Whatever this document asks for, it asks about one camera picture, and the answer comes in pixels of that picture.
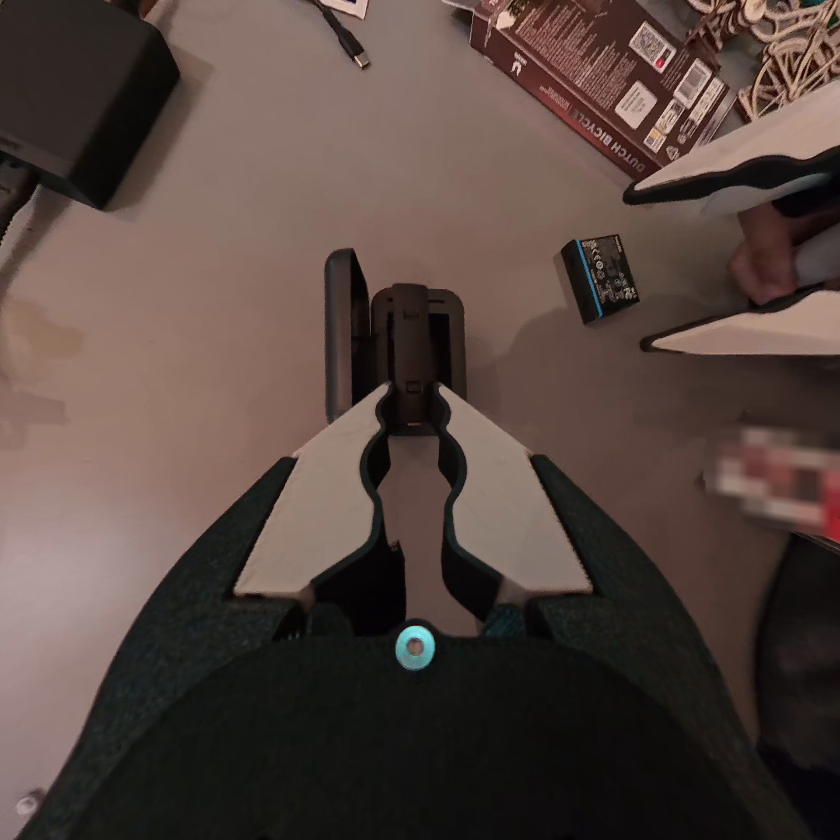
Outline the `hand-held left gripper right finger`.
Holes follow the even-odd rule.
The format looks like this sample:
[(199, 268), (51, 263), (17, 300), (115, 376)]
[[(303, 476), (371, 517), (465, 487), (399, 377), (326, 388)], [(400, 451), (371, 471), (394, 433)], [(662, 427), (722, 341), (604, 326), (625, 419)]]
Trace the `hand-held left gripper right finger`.
[(498, 605), (592, 595), (532, 452), (445, 385), (434, 386), (432, 419), (449, 488), (442, 574), (457, 603), (485, 623)]

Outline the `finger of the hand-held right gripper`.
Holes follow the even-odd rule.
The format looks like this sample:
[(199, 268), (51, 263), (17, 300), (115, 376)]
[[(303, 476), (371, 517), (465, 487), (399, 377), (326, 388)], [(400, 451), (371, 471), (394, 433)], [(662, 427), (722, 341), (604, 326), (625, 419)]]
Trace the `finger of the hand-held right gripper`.
[(623, 203), (686, 204), (696, 215), (734, 215), (821, 191), (838, 183), (838, 173), (839, 86), (829, 84), (631, 184)]
[(705, 356), (838, 356), (839, 291), (818, 283), (761, 307), (649, 335), (639, 346)]

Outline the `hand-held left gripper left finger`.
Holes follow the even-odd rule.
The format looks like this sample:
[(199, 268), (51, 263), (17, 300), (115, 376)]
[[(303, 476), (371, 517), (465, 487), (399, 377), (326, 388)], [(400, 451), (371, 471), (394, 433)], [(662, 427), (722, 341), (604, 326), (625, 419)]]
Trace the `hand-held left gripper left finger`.
[(389, 382), (375, 387), (292, 456), (234, 595), (333, 605), (358, 635), (403, 623), (405, 560), (387, 538), (379, 494), (391, 467), (392, 392)]

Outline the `black battery charging case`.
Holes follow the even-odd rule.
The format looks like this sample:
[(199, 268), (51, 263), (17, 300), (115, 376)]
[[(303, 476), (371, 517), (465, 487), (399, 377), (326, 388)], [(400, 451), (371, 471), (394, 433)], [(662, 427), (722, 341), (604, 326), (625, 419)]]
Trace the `black battery charging case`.
[[(379, 381), (376, 376), (373, 306), (375, 296), (385, 288), (370, 294), (353, 248), (334, 250), (325, 260), (323, 278), (325, 414), (332, 424), (379, 386), (390, 386), (388, 381)], [(451, 290), (425, 287), (439, 377), (436, 385), (445, 386), (466, 400), (464, 304)]]

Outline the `person's right hand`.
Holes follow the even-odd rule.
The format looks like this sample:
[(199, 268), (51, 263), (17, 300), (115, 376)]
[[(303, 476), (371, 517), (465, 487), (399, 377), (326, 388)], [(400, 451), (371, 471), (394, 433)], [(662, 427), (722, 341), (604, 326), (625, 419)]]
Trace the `person's right hand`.
[(743, 240), (728, 263), (728, 275), (750, 305), (760, 307), (794, 294), (800, 283), (797, 250), (838, 225), (837, 206), (801, 217), (786, 217), (771, 204), (738, 215)]

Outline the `wooden bicycle model parts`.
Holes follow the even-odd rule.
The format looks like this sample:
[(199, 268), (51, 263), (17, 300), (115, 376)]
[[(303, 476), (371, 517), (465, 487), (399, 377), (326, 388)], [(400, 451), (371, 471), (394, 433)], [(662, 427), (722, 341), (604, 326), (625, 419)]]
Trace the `wooden bicycle model parts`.
[(839, 77), (838, 1), (688, 1), (699, 15), (687, 40), (720, 54), (747, 35), (758, 46), (737, 106), (749, 122), (777, 112)]

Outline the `brown cardboard box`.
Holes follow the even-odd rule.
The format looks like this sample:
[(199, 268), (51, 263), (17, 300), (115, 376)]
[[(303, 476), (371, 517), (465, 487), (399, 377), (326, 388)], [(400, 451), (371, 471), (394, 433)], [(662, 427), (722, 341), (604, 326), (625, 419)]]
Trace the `brown cardboard box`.
[(713, 139), (736, 93), (641, 2), (448, 2), (470, 46), (633, 180)]

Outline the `black power adapter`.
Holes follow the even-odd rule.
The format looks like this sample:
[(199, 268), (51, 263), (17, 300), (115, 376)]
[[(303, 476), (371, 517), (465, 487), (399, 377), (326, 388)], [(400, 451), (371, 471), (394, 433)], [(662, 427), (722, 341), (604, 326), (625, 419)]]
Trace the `black power adapter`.
[(181, 74), (154, 2), (6, 1), (2, 194), (29, 184), (102, 210)]

